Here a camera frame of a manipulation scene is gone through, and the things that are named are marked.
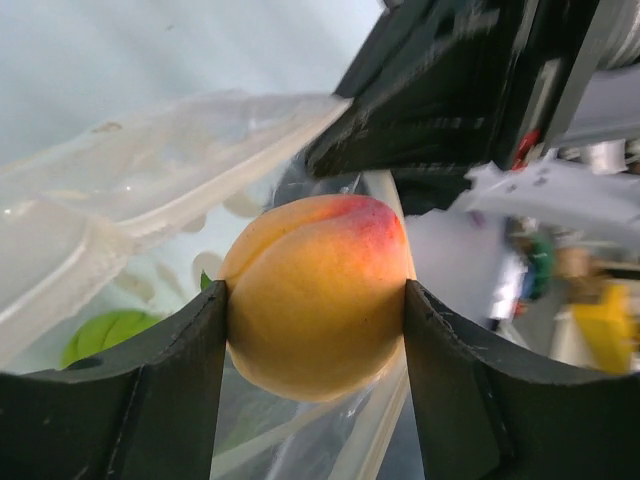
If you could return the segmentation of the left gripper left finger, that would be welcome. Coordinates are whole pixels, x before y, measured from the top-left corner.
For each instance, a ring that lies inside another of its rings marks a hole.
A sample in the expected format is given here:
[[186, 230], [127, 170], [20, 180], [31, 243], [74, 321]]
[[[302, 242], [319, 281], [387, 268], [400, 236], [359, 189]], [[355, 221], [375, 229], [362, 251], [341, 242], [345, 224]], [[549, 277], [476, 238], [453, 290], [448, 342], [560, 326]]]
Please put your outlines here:
[[226, 298], [215, 281], [169, 318], [66, 369], [2, 374], [2, 478], [208, 478]]

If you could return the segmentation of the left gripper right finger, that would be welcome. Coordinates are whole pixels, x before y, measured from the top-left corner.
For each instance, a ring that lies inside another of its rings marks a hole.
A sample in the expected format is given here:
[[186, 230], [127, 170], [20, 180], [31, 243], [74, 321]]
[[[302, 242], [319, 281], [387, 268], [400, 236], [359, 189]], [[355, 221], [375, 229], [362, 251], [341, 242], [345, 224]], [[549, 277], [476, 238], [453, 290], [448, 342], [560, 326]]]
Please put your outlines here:
[[458, 315], [420, 283], [404, 340], [429, 479], [635, 479], [639, 378], [533, 353]]

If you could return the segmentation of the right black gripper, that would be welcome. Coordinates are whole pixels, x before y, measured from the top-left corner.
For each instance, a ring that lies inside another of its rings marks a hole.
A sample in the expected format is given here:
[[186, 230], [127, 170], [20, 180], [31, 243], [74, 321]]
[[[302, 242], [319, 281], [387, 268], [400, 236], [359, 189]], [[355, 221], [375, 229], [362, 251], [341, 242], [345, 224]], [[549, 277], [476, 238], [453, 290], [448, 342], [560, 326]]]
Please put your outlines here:
[[315, 178], [394, 170], [409, 215], [448, 208], [473, 167], [523, 169], [590, 77], [622, 63], [621, 1], [400, 1], [339, 83], [351, 106], [306, 150]]

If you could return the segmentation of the green fake lime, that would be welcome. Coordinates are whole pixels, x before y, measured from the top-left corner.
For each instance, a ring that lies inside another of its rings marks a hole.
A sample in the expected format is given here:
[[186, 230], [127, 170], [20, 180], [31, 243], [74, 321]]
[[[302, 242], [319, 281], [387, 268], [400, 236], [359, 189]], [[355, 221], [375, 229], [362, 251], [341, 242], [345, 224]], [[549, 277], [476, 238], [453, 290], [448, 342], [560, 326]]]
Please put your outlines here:
[[[204, 271], [201, 272], [201, 293], [208, 292], [209, 290], [220, 290], [222, 287], [218, 284], [225, 286], [225, 293], [223, 295], [226, 295], [227, 288], [224, 281], [212, 280]], [[85, 359], [98, 355], [100, 352], [115, 347], [149, 330], [160, 324], [165, 318], [168, 319], [170, 317], [161, 318], [158, 314], [140, 309], [116, 309], [93, 317], [87, 320], [72, 335], [62, 351], [58, 368], [52, 371], [56, 371], [57, 373], [68, 369], [79, 370], [92, 368], [91, 365], [100, 365], [101, 360], [98, 359], [94, 363], [92, 363], [93, 361], [89, 361], [89, 367], [72, 367], [72, 365], [78, 362], [85, 362]], [[160, 351], [157, 358], [166, 357], [169, 355], [169, 352], [174, 354], [180, 350], [184, 350], [189, 341], [193, 343], [192, 341], [197, 339], [199, 335], [197, 334], [198, 332], [189, 330], [195, 326], [197, 325], [192, 321], [190, 324], [187, 324], [186, 328], [182, 331], [174, 332], [171, 336], [170, 343]], [[194, 338], [188, 338], [189, 335], [183, 335], [194, 332], [196, 333]]]

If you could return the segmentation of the clear zip top bag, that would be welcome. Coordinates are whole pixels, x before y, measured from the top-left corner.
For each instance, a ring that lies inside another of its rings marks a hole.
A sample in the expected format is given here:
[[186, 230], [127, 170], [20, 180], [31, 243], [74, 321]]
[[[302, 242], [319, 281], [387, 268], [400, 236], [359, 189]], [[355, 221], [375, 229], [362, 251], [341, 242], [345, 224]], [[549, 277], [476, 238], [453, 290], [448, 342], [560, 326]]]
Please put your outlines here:
[[[87, 320], [170, 317], [262, 212], [321, 193], [398, 208], [389, 173], [316, 182], [298, 153], [346, 109], [323, 93], [223, 91], [100, 123], [1, 172], [1, 376], [55, 370]], [[373, 479], [408, 392], [404, 352], [360, 389], [296, 402], [225, 349], [206, 479]]]

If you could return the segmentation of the orange fake fruit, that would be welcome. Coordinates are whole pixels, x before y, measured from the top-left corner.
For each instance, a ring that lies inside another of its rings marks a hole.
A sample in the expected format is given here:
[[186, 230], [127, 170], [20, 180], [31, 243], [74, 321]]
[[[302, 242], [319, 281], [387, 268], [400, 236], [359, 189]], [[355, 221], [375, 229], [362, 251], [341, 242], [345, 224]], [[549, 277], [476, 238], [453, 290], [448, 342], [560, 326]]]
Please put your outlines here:
[[399, 347], [409, 275], [402, 222], [372, 197], [315, 196], [262, 214], [218, 273], [235, 368], [296, 401], [365, 386]]

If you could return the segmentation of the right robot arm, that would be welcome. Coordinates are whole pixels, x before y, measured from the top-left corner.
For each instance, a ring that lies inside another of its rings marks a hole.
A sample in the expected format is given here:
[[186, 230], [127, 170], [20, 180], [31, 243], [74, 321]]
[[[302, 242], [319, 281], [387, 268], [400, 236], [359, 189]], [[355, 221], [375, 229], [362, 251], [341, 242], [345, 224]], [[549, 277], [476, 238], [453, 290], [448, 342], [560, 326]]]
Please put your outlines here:
[[412, 210], [531, 216], [639, 245], [635, 1], [388, 1], [305, 154], [387, 170]]

